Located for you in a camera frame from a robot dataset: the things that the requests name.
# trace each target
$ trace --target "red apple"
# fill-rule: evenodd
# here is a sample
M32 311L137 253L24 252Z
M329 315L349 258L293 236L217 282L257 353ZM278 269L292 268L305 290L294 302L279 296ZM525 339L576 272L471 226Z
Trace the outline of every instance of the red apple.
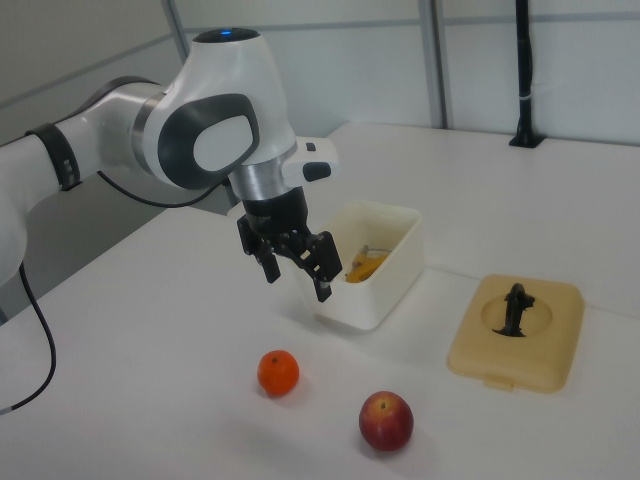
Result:
M393 392L374 393L360 410L360 432L376 450L398 450L407 444L413 432L411 408Z

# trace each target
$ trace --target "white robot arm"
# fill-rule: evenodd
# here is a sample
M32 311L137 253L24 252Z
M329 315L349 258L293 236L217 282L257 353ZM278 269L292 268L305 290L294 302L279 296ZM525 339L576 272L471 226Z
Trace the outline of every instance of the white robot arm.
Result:
M185 189L228 177L246 211L238 221L243 249L267 280L280 275L275 253L309 274L319 301L331 294L340 260L330 233L307 228L301 187L334 175L337 153L327 139L295 136L259 33L203 33L168 87L118 79L55 125L0 147L0 285L24 257L31 208L114 165L142 168Z

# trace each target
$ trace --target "beige tray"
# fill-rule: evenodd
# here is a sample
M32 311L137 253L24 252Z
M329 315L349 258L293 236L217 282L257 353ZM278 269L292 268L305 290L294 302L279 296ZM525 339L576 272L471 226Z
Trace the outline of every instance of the beige tray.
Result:
M505 324L505 296L514 283L535 297L522 315L524 337L494 332ZM569 375L584 313L578 289L566 283L489 275L469 304L449 352L449 368L488 387L538 392L561 389Z

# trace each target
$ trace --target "white table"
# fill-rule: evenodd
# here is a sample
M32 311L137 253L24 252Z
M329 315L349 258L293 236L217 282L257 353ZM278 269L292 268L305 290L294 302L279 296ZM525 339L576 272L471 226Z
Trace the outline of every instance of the white table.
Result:
M311 225L352 198L424 216L428 268L382 325L315 321L284 267L264 281L232 219L166 211L41 300L58 371L0 417L3 480L637 478L638 194L627 189L639 149L545 140L531 152L504 136L358 124L332 138L343 172L306 189ZM491 390L447 369L491 272L581 288L589 306L560 392ZM255 371L276 348L302 376L274 400ZM0 327L1 406L37 388L48 354L31 310ZM391 455L357 426L382 389L416 420Z

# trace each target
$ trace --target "white plastic container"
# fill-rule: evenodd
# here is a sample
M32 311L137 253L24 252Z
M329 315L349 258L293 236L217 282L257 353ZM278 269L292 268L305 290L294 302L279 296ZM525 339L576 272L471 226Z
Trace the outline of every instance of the white plastic container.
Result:
M295 269L307 308L316 317L358 329L377 327L424 268L420 212L357 200L346 204L324 230L333 235L343 270L331 282L331 296L320 303L306 273ZM348 283L351 263L365 245L392 251L367 280Z

